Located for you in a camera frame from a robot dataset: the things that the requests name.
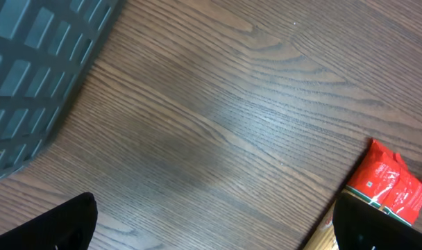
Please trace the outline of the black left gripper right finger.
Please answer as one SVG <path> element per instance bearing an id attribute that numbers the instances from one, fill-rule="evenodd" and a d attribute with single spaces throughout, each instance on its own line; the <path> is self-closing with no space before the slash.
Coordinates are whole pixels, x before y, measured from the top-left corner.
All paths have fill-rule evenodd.
<path id="1" fill-rule="evenodd" d="M 339 250 L 422 250 L 422 233 L 350 194 L 338 197 L 332 221 Z"/>

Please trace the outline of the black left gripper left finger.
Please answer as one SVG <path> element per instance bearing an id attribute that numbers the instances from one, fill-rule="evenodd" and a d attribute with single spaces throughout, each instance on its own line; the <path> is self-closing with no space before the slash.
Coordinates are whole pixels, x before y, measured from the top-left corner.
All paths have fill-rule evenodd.
<path id="1" fill-rule="evenodd" d="M 94 195 L 84 192 L 0 235 L 0 250 L 87 250 L 97 218 Z"/>

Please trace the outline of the red orange snack bag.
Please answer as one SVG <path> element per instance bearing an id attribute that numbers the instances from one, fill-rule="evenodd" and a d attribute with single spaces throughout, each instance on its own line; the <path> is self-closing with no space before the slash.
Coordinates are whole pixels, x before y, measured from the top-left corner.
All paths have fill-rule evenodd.
<path id="1" fill-rule="evenodd" d="M 372 139 L 363 161 L 335 199 L 304 250 L 339 250 L 332 219 L 335 203 L 341 194 L 350 194 L 410 227 L 422 210 L 422 180 L 409 171 L 399 153 Z"/>

